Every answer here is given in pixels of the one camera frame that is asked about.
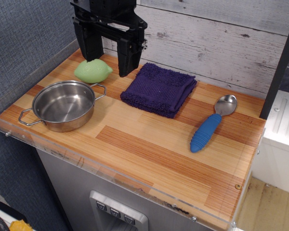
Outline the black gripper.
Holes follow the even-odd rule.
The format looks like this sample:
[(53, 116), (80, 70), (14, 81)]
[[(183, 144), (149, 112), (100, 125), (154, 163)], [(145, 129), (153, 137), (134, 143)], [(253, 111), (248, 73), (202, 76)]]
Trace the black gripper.
[(117, 42), (119, 76), (139, 66), (147, 23), (135, 12), (135, 0), (72, 0), (73, 25), (81, 53), (90, 62), (103, 55), (102, 37)]

